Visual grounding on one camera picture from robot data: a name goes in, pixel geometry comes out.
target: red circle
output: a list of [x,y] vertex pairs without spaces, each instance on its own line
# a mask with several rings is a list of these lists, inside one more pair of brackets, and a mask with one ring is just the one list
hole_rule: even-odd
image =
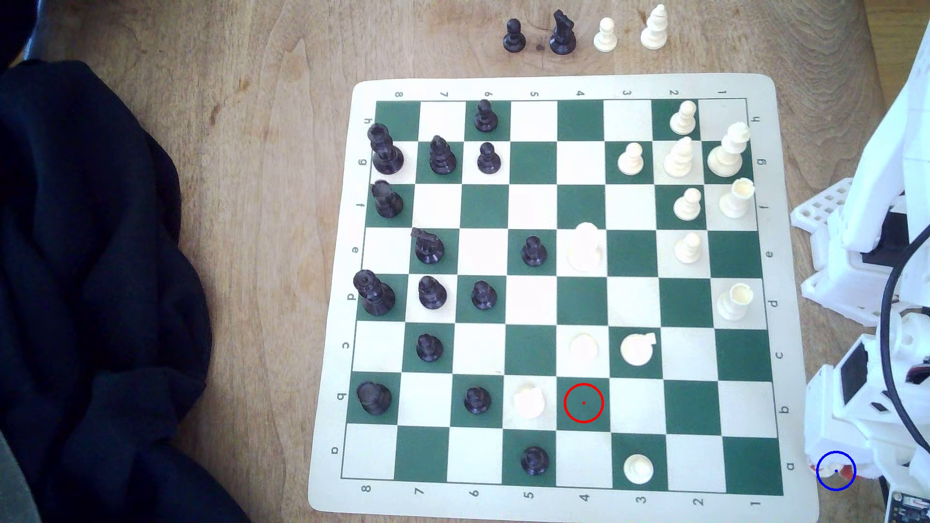
[[[597,411],[597,415],[589,420],[584,420],[584,421],[579,420],[575,416],[572,416],[572,413],[568,411],[568,395],[572,394],[572,391],[575,390],[575,387],[580,387],[581,385],[589,386],[590,388],[597,391],[597,395],[601,397],[601,409]],[[576,383],[575,385],[572,385],[572,388],[568,389],[568,392],[565,393],[565,399],[562,400],[562,406],[565,408],[565,414],[568,414],[568,417],[571,418],[572,420],[579,422],[579,423],[590,423],[598,419],[598,417],[600,417],[601,414],[604,413],[604,395],[601,394],[601,389],[595,387],[594,385],[590,383]]]

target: black cloth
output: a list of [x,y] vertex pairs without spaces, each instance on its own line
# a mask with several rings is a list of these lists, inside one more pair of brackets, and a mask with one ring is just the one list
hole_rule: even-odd
[[247,521],[169,444],[211,331],[171,159],[82,62],[0,74],[0,432],[59,521]]

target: wooden table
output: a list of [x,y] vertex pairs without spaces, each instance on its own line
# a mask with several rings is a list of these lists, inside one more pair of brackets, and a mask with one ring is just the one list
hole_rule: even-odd
[[[209,299],[209,386],[180,431],[256,521],[360,521],[307,504],[313,417],[352,87],[394,77],[740,72],[775,80],[790,203],[851,176],[884,111],[860,2],[667,0],[669,43],[639,44],[646,0],[558,5],[385,0],[46,0],[35,56],[79,59],[174,158],[181,246]],[[578,50],[542,44],[552,12]],[[620,43],[591,46],[603,16]],[[523,22],[511,55],[504,22]],[[793,232],[796,277],[811,272]],[[861,328],[801,300],[807,372]],[[821,521],[880,521],[857,480],[820,491]],[[367,516],[364,521],[401,521]],[[427,519],[411,518],[426,521]]]

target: chess mat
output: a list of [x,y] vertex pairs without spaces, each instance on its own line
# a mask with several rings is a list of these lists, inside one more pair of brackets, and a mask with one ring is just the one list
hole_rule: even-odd
[[[475,129],[488,98],[498,127]],[[662,161],[681,136],[669,119],[684,100],[697,105],[694,162],[682,178]],[[707,155],[737,121],[751,141],[742,169],[721,178]],[[365,136],[389,129],[403,168],[371,166]],[[429,142],[445,138],[457,168],[429,167]],[[501,157],[486,175],[475,159],[490,141]],[[643,146],[644,169],[621,173],[628,143]],[[756,185],[746,216],[730,219],[718,201],[737,178]],[[374,209],[370,183],[389,181],[404,199],[396,217]],[[701,212],[679,220],[672,205],[688,187]],[[600,265],[571,267],[566,252],[583,221],[601,234]],[[427,265],[413,254],[410,228],[437,234],[445,255]],[[313,437],[309,500],[318,510],[540,521],[773,521],[817,519],[815,479],[803,453],[804,367],[794,290],[787,196],[774,86],[755,74],[663,74],[467,80],[381,80],[356,87],[339,214],[339,234]],[[672,249],[689,231],[700,259]],[[539,267],[520,257],[530,235],[549,252]],[[352,286],[359,269],[396,294],[382,316],[364,311]],[[424,308],[417,283],[432,275],[448,292]],[[471,303],[474,283],[498,293],[488,311]],[[727,321],[715,299],[734,283],[754,293],[750,310]],[[632,333],[655,333],[652,358],[619,353]],[[422,333],[443,356],[416,354]],[[588,362],[573,358],[579,333],[598,343]],[[382,383],[393,402],[367,414],[360,382]],[[515,391],[532,384],[546,408],[520,418]],[[469,387],[490,392],[473,415]],[[550,469],[527,475],[528,446],[544,448]],[[632,454],[655,467],[632,484]]]

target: blue circle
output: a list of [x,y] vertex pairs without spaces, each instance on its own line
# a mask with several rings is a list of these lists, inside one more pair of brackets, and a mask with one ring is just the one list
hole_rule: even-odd
[[[820,479],[820,464],[823,462],[823,459],[824,459],[824,458],[826,458],[827,456],[829,456],[829,455],[831,455],[831,454],[842,454],[843,456],[846,457],[846,459],[849,460],[850,463],[853,464],[853,477],[849,480],[849,483],[846,483],[845,486],[840,487],[840,488],[838,488],[838,489],[834,489],[833,487],[827,487],[826,485],[824,485],[823,479]],[[839,451],[839,450],[831,450],[830,452],[827,452],[826,454],[824,454],[823,456],[820,457],[820,460],[817,462],[817,468],[814,469],[814,474],[817,475],[817,481],[820,482],[820,485],[823,485],[823,488],[824,488],[824,489],[833,490],[834,492],[837,492],[837,491],[840,491],[840,490],[846,490],[846,489],[849,489],[849,487],[853,484],[853,481],[856,481],[856,462],[854,462],[854,461],[853,461],[853,458],[850,457],[850,455],[847,454],[847,453],[845,453],[845,452],[841,452],[841,451]]]

